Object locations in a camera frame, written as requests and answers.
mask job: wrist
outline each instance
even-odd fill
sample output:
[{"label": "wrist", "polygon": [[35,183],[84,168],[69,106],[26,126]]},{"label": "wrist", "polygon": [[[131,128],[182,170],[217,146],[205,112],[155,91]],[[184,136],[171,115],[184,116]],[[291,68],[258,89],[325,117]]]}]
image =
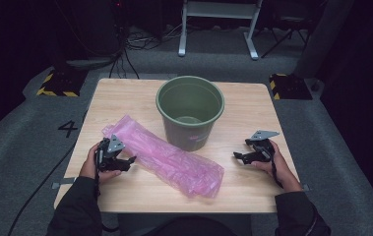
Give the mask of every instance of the wrist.
[{"label": "wrist", "polygon": [[281,181],[281,184],[283,185],[283,189],[286,193],[302,191],[299,181],[297,181],[294,176]]}]

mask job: bucket rim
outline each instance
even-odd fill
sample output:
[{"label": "bucket rim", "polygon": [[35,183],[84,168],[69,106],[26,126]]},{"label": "bucket rim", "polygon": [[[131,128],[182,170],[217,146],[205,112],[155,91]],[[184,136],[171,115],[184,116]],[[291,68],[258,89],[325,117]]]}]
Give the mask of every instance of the bucket rim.
[{"label": "bucket rim", "polygon": [[[190,123],[185,123],[185,122],[180,122],[178,120],[175,120],[173,118],[171,118],[170,116],[168,116],[164,111],[163,109],[161,108],[160,104],[159,104],[159,101],[158,101],[158,98],[159,98],[159,95],[161,94],[161,91],[163,90],[163,88],[169,84],[169,83],[172,83],[173,81],[177,81],[177,80],[184,80],[184,79],[192,79],[192,80],[198,80],[198,81],[202,81],[208,85],[210,85],[211,87],[213,87],[214,89],[216,89],[216,91],[218,92],[219,94],[219,97],[220,97],[220,108],[219,108],[219,112],[213,117],[211,118],[210,120],[207,120],[207,121],[204,121],[204,122],[200,122],[200,123],[196,123],[196,124],[190,124]],[[176,125],[179,125],[179,126],[183,126],[183,127],[188,127],[188,128],[199,128],[199,127],[202,127],[202,126],[207,126],[209,124],[213,124],[215,123],[215,121],[220,117],[220,115],[222,114],[224,108],[225,108],[225,101],[224,101],[224,97],[223,97],[223,94],[222,94],[222,91],[217,87],[217,85],[215,85],[213,82],[207,80],[207,79],[204,79],[204,78],[201,78],[201,77],[196,77],[196,76],[180,76],[180,77],[175,77],[175,78],[172,78],[168,81],[166,81],[157,91],[157,94],[155,96],[155,104],[157,106],[157,109],[158,109],[158,112],[166,119],[168,119],[170,122],[173,122],[175,123]]]}]

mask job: wooden table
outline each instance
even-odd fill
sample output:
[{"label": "wooden table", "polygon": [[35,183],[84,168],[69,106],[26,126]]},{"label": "wooden table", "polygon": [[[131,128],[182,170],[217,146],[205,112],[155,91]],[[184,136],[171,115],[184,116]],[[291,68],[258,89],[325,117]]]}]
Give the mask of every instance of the wooden table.
[{"label": "wooden table", "polygon": [[[155,106],[155,95],[165,81],[102,79],[86,116],[64,178],[77,177],[89,149],[102,140],[101,130],[128,114],[146,129],[165,140],[162,119]],[[281,193],[265,172],[235,159],[234,151],[253,151],[244,143],[257,130],[278,131],[272,138],[285,157],[290,170],[297,173],[280,122],[266,86],[261,84],[215,83],[222,91],[225,108],[216,121],[208,142],[196,150],[224,168],[216,198],[188,199],[163,183],[139,163],[128,172],[100,187],[98,204],[106,212],[275,212],[274,196]],[[62,185],[55,205],[71,185]]]}]

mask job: gray carpet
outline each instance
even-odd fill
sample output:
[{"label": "gray carpet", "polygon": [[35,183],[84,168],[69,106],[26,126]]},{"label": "gray carpet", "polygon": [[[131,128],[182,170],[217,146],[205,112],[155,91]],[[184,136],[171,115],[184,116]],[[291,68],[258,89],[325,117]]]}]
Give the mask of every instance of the gray carpet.
[{"label": "gray carpet", "polygon": [[[214,82],[267,85],[270,74],[293,71],[302,49],[297,35],[265,59],[253,61],[243,39],[244,30],[194,31],[188,36],[183,58],[177,56],[178,37],[152,50],[127,50],[128,56],[140,79],[193,75]],[[259,54],[274,44],[267,30],[254,41]],[[121,65],[119,61],[112,78],[136,77],[125,57],[124,70]],[[0,122],[0,235],[7,235],[33,191],[66,152],[71,153],[95,85],[109,76],[110,68],[90,71],[80,97],[37,96],[51,69],[46,68],[24,89],[26,101]],[[334,235],[373,235],[373,190],[319,100],[320,92],[311,93],[313,100],[274,100],[301,182],[310,187],[308,196]],[[66,138],[66,131],[58,128],[69,121],[74,121],[78,130]],[[57,194],[51,183],[63,177],[70,155],[30,201],[12,235],[45,234]],[[116,213],[105,213],[103,221],[117,225]],[[254,214],[251,225],[253,235],[273,235],[278,222],[273,213]]]}]

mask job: metal stand leg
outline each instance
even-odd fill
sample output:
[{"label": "metal stand leg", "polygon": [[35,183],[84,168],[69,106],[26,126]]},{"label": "metal stand leg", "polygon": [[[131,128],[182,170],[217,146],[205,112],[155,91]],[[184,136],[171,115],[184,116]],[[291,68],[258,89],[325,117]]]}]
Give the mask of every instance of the metal stand leg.
[{"label": "metal stand leg", "polygon": [[180,44],[179,44],[179,56],[183,57],[186,54],[186,20],[187,18],[187,0],[183,1],[183,12],[182,12],[182,34],[180,35]]},{"label": "metal stand leg", "polygon": [[244,32],[245,42],[247,43],[248,50],[250,51],[251,59],[257,60],[259,59],[259,55],[257,54],[256,48],[254,47],[253,37],[254,27],[256,26],[257,19],[259,18],[260,8],[262,7],[263,0],[258,0],[256,4],[256,8],[254,9],[253,19],[251,20],[250,31]]}]

